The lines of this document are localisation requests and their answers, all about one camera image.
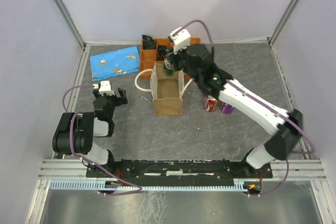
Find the purple soda can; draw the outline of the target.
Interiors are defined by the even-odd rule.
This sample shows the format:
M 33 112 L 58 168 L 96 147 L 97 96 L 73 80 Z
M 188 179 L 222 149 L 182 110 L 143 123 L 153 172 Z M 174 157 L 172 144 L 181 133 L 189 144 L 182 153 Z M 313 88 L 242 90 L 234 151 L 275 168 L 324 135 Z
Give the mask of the purple soda can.
M 231 114 L 234 110 L 234 107 L 228 103 L 222 102 L 221 103 L 221 111 L 224 114 Z

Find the brown canvas bag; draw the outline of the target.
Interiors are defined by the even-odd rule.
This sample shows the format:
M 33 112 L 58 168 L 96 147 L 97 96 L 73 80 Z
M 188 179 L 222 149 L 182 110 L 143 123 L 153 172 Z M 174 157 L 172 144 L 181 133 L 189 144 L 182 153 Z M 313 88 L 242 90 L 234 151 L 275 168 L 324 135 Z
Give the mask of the brown canvas bag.
M 148 89 L 138 85 L 138 79 L 145 73 L 151 74 Z M 163 65 L 156 63 L 152 69 L 139 72 L 134 84 L 138 90 L 151 93 L 155 115 L 182 115 L 183 94 L 192 81 L 191 79 L 185 83 L 182 70 L 175 72 L 172 76 L 167 76 Z

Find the red soda can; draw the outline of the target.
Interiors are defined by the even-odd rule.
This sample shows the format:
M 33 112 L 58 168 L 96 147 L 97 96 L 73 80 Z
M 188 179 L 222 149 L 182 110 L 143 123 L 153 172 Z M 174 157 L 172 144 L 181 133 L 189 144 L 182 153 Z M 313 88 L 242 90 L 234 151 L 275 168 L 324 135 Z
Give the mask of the red soda can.
M 204 109 L 207 112 L 214 112 L 217 108 L 218 100 L 210 95 L 205 98 Z

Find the green glass bottle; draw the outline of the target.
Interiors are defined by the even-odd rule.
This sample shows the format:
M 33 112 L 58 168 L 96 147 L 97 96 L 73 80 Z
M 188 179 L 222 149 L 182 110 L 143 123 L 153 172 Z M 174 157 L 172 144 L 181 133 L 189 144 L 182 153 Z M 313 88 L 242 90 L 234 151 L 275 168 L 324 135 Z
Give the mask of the green glass bottle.
M 168 77 L 171 77 L 175 74 L 175 70 L 174 70 L 172 64 L 167 59 L 165 59 L 164 62 L 163 62 L 163 72 Z

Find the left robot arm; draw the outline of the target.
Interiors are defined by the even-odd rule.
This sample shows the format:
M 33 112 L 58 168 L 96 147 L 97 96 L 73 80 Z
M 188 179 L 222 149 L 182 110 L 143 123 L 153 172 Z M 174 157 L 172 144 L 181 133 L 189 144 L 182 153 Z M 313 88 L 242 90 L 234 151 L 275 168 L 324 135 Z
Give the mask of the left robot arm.
M 62 114 L 52 140 L 54 152 L 62 155 L 77 155 L 87 162 L 88 172 L 101 173 L 105 177 L 116 171 L 113 154 L 93 142 L 95 137 L 111 137 L 115 123 L 115 108 L 128 103 L 125 89 L 118 88 L 119 95 L 112 90 L 93 90 L 94 111 L 75 115 Z

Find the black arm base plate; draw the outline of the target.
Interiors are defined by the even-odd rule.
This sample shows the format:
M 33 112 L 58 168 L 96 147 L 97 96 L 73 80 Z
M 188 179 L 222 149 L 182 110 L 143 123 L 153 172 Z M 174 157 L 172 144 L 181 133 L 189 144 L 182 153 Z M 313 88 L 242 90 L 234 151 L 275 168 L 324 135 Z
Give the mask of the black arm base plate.
M 103 167 L 113 175 L 145 187 L 232 186 L 234 179 L 273 178 L 270 164 L 254 169 L 241 161 L 149 161 L 109 162 Z

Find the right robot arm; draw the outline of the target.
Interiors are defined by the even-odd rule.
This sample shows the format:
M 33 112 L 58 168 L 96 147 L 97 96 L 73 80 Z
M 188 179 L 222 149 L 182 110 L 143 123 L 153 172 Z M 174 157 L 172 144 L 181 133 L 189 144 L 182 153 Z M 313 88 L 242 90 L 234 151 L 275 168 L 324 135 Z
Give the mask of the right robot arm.
M 214 50 L 208 50 L 204 44 L 194 44 L 180 50 L 169 48 L 164 64 L 171 70 L 182 70 L 202 92 L 243 112 L 271 136 L 244 157 L 241 172 L 246 177 L 254 177 L 262 166 L 271 161 L 286 160 L 303 136 L 303 116 L 300 111 L 289 112 L 252 93 L 217 66 Z

